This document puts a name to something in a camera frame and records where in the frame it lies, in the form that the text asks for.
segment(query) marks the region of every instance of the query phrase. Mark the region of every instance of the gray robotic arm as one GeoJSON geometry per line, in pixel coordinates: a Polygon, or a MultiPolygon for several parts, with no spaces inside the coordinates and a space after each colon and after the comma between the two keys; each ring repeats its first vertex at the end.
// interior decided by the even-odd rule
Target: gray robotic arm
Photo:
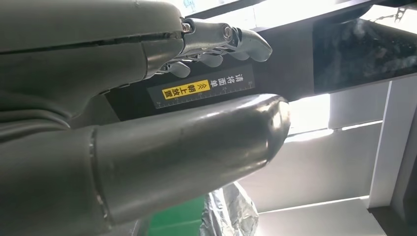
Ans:
{"type": "Polygon", "coordinates": [[[0,29],[2,235],[108,232],[262,168],[287,136],[288,104],[272,94],[67,124],[91,97],[154,74],[185,77],[187,63],[267,60],[252,31],[139,0],[3,0],[0,29]]]}

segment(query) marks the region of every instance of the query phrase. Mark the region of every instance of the white wall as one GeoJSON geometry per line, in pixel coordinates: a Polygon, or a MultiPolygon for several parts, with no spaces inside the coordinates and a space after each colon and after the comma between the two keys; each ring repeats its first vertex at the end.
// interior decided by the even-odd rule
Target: white wall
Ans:
{"type": "Polygon", "coordinates": [[[256,236],[383,236],[362,200],[260,215],[256,236]]]}
{"type": "MultiPolygon", "coordinates": [[[[285,143],[268,166],[239,181],[258,211],[369,195],[381,124],[341,128],[382,120],[387,91],[388,83],[380,83],[330,94],[332,134],[285,143]]],[[[316,112],[325,111],[296,115],[309,123],[316,112]]]]}

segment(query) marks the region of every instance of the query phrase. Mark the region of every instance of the sticker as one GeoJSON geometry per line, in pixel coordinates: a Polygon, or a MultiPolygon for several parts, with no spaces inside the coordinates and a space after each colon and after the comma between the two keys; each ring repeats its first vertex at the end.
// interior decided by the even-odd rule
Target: sticker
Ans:
{"type": "Polygon", "coordinates": [[[168,100],[208,90],[210,90],[209,81],[201,80],[186,85],[163,89],[162,94],[164,95],[165,100],[168,100]]]}

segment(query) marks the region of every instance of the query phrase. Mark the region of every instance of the bright light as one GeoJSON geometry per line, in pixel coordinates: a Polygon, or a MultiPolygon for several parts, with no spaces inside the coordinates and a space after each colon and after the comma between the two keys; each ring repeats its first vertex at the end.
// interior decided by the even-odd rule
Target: bright light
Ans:
{"type": "Polygon", "coordinates": [[[399,13],[400,17],[402,15],[401,21],[395,21],[397,12],[396,7],[373,5],[367,13],[361,16],[361,19],[417,34],[417,11],[406,9],[404,15],[399,13]]]}
{"type": "Polygon", "coordinates": [[[327,129],[330,118],[330,95],[322,94],[290,102],[289,134],[327,129]]]}
{"type": "Polygon", "coordinates": [[[294,207],[288,207],[288,208],[283,208],[283,209],[278,209],[278,210],[270,210],[270,211],[260,212],[259,214],[279,212],[279,211],[285,211],[285,210],[294,210],[294,209],[307,208],[307,207],[316,207],[316,206],[321,206],[321,205],[327,205],[327,204],[332,204],[332,203],[340,203],[340,202],[346,202],[346,201],[357,200],[357,199],[367,200],[367,199],[369,199],[369,195],[356,197],[356,198],[346,198],[346,199],[329,201],[329,202],[314,203],[314,204],[308,204],[308,205],[302,205],[302,206],[294,206],[294,207]]]}
{"type": "Polygon", "coordinates": [[[303,142],[303,141],[309,141],[312,139],[318,139],[321,137],[328,136],[332,134],[334,131],[332,129],[325,129],[325,130],[317,130],[313,132],[308,132],[304,134],[297,134],[292,137],[288,137],[285,139],[285,143],[291,143],[291,142],[303,142]]]}
{"type": "Polygon", "coordinates": [[[364,127],[364,126],[373,125],[373,124],[380,124],[380,123],[382,123],[382,120],[377,120],[377,121],[373,121],[373,122],[357,124],[357,125],[352,125],[352,126],[346,126],[346,127],[343,127],[342,130],[344,131],[344,130],[348,130],[348,129],[355,129],[355,128],[359,128],[359,127],[364,127]]]}

